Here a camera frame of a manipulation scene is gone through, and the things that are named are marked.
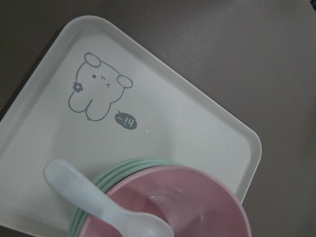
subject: bunny face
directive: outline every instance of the bunny face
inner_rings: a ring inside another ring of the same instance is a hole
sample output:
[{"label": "bunny face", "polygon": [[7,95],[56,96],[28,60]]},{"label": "bunny face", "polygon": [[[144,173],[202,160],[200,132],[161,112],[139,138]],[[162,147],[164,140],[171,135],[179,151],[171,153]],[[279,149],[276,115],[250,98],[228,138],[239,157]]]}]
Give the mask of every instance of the bunny face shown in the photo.
[{"label": "bunny face", "polygon": [[89,120],[100,121],[133,82],[92,53],[86,53],[84,60],[77,71],[68,105],[74,112],[85,112]]}]

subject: tray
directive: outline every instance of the tray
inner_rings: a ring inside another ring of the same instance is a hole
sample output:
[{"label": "tray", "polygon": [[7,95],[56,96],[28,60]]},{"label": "tray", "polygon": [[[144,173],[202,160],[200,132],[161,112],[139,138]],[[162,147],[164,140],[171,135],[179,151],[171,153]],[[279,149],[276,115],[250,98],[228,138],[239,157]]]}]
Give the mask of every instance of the tray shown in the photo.
[{"label": "tray", "polygon": [[242,201],[258,136],[110,22],[71,21],[0,123],[0,224],[66,236],[75,207],[44,165],[64,158],[92,179],[123,160],[160,157],[204,170]]}]

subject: spoon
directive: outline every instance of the spoon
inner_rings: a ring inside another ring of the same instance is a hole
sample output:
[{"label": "spoon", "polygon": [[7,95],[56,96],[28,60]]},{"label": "spoon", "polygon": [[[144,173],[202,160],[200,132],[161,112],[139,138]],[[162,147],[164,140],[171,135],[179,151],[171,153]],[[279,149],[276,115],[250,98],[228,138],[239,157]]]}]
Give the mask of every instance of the spoon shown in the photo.
[{"label": "spoon", "polygon": [[171,227],[162,219],[117,205],[65,160],[51,161],[45,166],[43,174],[46,182],[57,193],[107,222],[123,237],[174,237]]}]

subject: pink bowl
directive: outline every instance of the pink bowl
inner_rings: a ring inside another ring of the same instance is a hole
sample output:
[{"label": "pink bowl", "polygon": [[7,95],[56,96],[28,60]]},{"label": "pink bowl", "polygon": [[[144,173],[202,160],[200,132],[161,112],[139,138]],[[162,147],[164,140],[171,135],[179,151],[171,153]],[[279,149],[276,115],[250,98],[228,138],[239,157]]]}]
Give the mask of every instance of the pink bowl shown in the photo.
[{"label": "pink bowl", "polygon": [[[120,206],[165,220],[175,237],[251,237],[235,195],[213,176],[185,166],[148,168],[107,192]],[[121,237],[112,226],[88,216],[79,237]]]}]

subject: brown surface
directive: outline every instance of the brown surface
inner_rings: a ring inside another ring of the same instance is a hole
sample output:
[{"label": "brown surface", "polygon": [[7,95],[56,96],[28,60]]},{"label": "brown surface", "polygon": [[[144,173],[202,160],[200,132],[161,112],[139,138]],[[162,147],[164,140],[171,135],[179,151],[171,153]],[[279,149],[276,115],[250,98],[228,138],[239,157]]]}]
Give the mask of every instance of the brown surface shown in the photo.
[{"label": "brown surface", "polygon": [[[101,16],[257,132],[254,237],[316,236],[316,13],[308,0],[3,1],[1,117],[71,19]],[[26,235],[0,227],[2,237]]]}]

